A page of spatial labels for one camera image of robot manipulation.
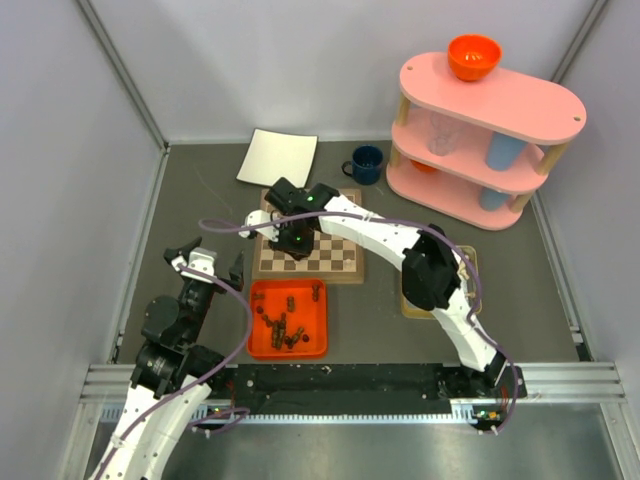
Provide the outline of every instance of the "mug handle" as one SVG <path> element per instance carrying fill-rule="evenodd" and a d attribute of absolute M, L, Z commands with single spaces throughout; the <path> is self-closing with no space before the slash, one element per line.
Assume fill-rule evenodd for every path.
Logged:
<path fill-rule="evenodd" d="M 353 171 L 347 172 L 346 168 L 351 165 L 351 160 L 347 160 L 342 164 L 342 173 L 344 173 L 347 177 L 353 177 Z"/>

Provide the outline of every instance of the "gray floor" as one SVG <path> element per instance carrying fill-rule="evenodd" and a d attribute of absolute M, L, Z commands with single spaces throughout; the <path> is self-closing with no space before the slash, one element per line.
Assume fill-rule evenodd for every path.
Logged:
<path fill-rule="evenodd" d="M 114 424 L 99 425 L 93 471 Z M 185 433 L 166 480 L 622 480 L 597 405 L 523 405 L 496 437 L 463 425 L 240 425 Z"/>
<path fill-rule="evenodd" d="M 378 144 L 385 154 L 388 142 Z M 324 182 L 354 187 L 340 165 L 359 142 L 318 145 L 308 185 Z M 247 145 L 174 146 L 168 160 L 133 298 L 120 363 L 132 363 L 143 343 L 140 328 L 146 304 L 160 294 L 177 294 L 181 280 L 162 259 L 166 247 L 202 235 L 202 217 L 242 223 L 259 205 L 262 187 L 235 179 Z M 362 187 L 363 206 L 383 216 L 440 225 L 456 243 L 472 245 L 479 257 L 485 298 L 480 320 L 517 361 L 576 361 L 577 354 L 530 207 L 515 226 L 488 232 L 421 207 L 395 195 L 386 181 Z M 203 246 L 216 250 L 218 272 L 245 249 L 250 279 L 253 244 L 235 235 L 204 234 Z M 455 362 L 456 352 L 435 321 L 409 320 L 400 313 L 398 276 L 380 258 L 366 256 L 366 280 L 358 286 L 330 286 L 331 363 Z M 244 314 L 230 296 L 212 303 L 199 343 L 226 354 L 245 329 Z M 239 362 L 253 359 L 242 352 Z"/>

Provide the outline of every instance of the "pink shelf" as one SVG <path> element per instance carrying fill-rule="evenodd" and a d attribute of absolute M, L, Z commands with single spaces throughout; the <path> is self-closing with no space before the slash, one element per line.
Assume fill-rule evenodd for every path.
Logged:
<path fill-rule="evenodd" d="M 387 182 L 401 197 L 486 230 L 510 227 L 522 215 L 507 205 L 488 212 L 480 207 L 480 185 L 445 172 L 421 172 L 404 157 L 397 167 L 387 166 Z"/>
<path fill-rule="evenodd" d="M 433 130 L 429 115 L 429 110 L 414 108 L 409 111 L 406 125 L 399 127 L 394 123 L 393 144 L 406 157 L 504 193 L 528 193 L 547 179 L 547 175 L 538 175 L 533 169 L 543 156 L 542 150 L 533 144 L 525 147 L 509 170 L 498 172 L 489 168 L 485 157 L 493 132 L 476 125 L 465 125 L 451 154 L 433 155 L 427 148 Z"/>
<path fill-rule="evenodd" d="M 400 88 L 421 107 L 538 145 L 568 142 L 587 120 L 580 99 L 561 85 L 499 67 L 478 82 L 463 82 L 442 52 L 405 63 Z"/>

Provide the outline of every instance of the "square white plate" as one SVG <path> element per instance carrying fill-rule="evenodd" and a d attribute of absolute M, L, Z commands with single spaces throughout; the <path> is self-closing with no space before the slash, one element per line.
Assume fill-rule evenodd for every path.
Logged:
<path fill-rule="evenodd" d="M 255 129 L 238 180 L 257 185 L 272 186 L 286 177 L 297 188 L 307 183 L 317 136 L 288 135 Z"/>

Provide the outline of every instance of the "orange container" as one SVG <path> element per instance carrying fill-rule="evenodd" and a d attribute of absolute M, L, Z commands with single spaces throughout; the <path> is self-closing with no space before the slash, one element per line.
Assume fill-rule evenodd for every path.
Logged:
<path fill-rule="evenodd" d="M 313 285 L 318 285 L 318 301 L 313 301 Z M 264 298 L 255 298 L 256 294 Z M 251 285 L 251 310 L 253 311 L 253 330 L 247 342 L 249 355 L 257 360 L 295 360 L 322 358 L 329 346 L 327 332 L 327 286 L 317 278 L 299 278 L 290 280 L 259 280 Z M 295 309 L 287 311 L 287 297 L 293 297 Z M 262 307 L 263 313 L 257 313 Z M 280 350 L 271 346 L 271 327 L 262 319 L 268 315 L 272 320 L 280 320 L 282 312 L 287 314 L 286 335 L 293 336 L 299 327 L 304 327 L 300 340 L 292 349 L 285 344 Z M 302 340 L 303 335 L 309 341 Z"/>
<path fill-rule="evenodd" d="M 425 173 L 432 173 L 438 170 L 437 168 L 433 168 L 430 165 L 425 165 L 424 163 L 416 162 L 415 160 L 411 160 L 411 164 L 421 172 Z"/>
<path fill-rule="evenodd" d="M 465 82 L 475 82 L 487 76 L 502 58 L 502 48 L 484 35 L 461 35 L 449 43 L 449 67 Z"/>

